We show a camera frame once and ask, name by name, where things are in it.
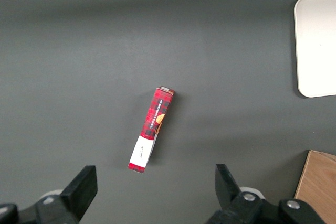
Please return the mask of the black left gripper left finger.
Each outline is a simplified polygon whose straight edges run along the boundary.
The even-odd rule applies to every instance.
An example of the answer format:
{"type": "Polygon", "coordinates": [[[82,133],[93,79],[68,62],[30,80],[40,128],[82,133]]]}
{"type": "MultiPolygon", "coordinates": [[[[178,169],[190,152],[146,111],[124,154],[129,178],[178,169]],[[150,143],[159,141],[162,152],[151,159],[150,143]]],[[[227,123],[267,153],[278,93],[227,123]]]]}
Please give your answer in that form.
{"type": "Polygon", "coordinates": [[[87,165],[65,189],[45,193],[26,209],[1,204],[1,223],[79,223],[97,192],[96,167],[87,165]]]}

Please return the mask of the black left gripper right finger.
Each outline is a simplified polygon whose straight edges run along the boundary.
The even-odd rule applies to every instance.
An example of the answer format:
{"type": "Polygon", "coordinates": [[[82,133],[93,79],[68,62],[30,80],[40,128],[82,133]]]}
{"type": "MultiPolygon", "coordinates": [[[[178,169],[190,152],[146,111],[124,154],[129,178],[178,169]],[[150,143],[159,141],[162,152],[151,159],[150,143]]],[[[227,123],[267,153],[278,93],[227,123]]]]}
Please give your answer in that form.
{"type": "Polygon", "coordinates": [[[289,198],[273,205],[257,190],[242,190],[225,164],[216,165],[215,191],[221,210],[207,223],[324,223],[305,201],[289,198]]]}

